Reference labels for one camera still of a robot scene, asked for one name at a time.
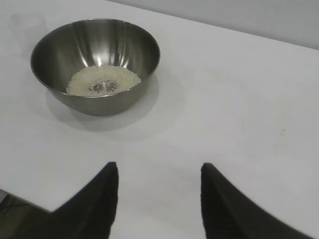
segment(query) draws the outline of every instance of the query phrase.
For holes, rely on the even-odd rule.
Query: white wall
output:
[[[319,49],[319,0],[112,0]]]

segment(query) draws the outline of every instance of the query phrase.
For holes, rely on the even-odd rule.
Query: white table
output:
[[[0,189],[54,211],[116,161],[114,238],[204,238],[200,168],[212,162],[319,238],[318,51],[104,0],[11,0],[0,13]],[[96,17],[142,26],[162,53],[147,94],[104,119],[58,102],[28,61],[45,33]]]

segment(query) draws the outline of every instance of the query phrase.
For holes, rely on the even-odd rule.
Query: uncooked rice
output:
[[[118,66],[90,66],[72,76],[66,92],[76,96],[106,96],[128,90],[141,79],[130,70]]]

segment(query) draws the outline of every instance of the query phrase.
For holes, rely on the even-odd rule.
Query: bowl rim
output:
[[[34,49],[32,50],[32,53],[31,53],[31,57],[30,57],[30,66],[31,66],[31,70],[32,70],[32,73],[33,75],[36,77],[36,79],[38,80],[38,82],[40,82],[42,85],[44,85],[46,88],[48,88],[49,90],[51,91],[54,91],[55,93],[59,93],[59,94],[62,94],[62,95],[65,95],[65,96],[70,96],[70,97],[77,97],[77,98],[105,98],[105,97],[111,97],[111,96],[115,96],[115,95],[119,95],[119,94],[123,94],[125,92],[128,92],[130,90],[132,90],[133,88],[137,87],[139,84],[141,84],[142,82],[138,83],[137,85],[127,89],[127,90],[124,90],[124,91],[120,91],[120,92],[117,92],[117,93],[113,93],[113,94],[110,94],[110,95],[105,95],[105,96],[77,96],[77,95],[72,95],[72,94],[68,94],[68,93],[65,93],[65,92],[61,92],[49,85],[47,85],[46,83],[44,83],[38,76],[37,74],[35,73],[34,69],[33,69],[33,64],[32,64],[32,60],[33,60],[33,57],[34,57],[34,54],[35,54],[35,51],[36,49],[38,48],[38,46],[45,40],[47,39],[50,35],[52,35],[54,32],[58,31],[59,29],[63,28],[63,27],[66,27],[66,26],[69,26],[69,25],[72,25],[72,24],[75,24],[75,23],[79,23],[79,22],[86,22],[86,21],[95,21],[95,20],[107,20],[107,21],[118,21],[118,22],[122,22],[122,23],[125,23],[125,24],[129,24],[129,25],[132,25],[132,26],[135,26],[139,29],[141,29],[142,31],[144,31],[146,34],[148,34],[153,40],[154,40],[154,43],[156,44],[156,47],[158,49],[158,52],[159,52],[159,59],[158,59],[158,62],[157,64],[155,65],[154,69],[152,70],[152,72],[148,75],[148,78],[155,72],[155,70],[158,68],[159,64],[160,64],[160,58],[161,58],[161,53],[160,53],[160,46],[158,44],[158,42],[156,41],[156,39],[153,37],[152,34],[150,34],[147,30],[145,30],[144,28],[142,28],[141,26],[138,26],[134,23],[131,23],[131,22],[128,22],[128,21],[125,21],[125,20],[120,20],[120,19],[116,19],[116,18],[87,18],[87,19],[82,19],[82,20],[76,20],[76,21],[72,21],[72,22],[69,22],[67,24],[64,24],[64,25],[61,25],[57,28],[55,28],[54,30],[50,31],[48,34],[46,34],[44,37],[42,37],[38,43],[35,45]]]

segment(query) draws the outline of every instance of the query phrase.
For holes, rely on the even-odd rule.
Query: stainless steel bowl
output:
[[[31,68],[62,103],[88,115],[102,116],[132,106],[146,90],[159,61],[156,40],[141,27],[115,19],[88,19],[59,27],[41,39],[33,50]],[[125,67],[142,82],[109,96],[67,94],[73,74],[93,65]]]

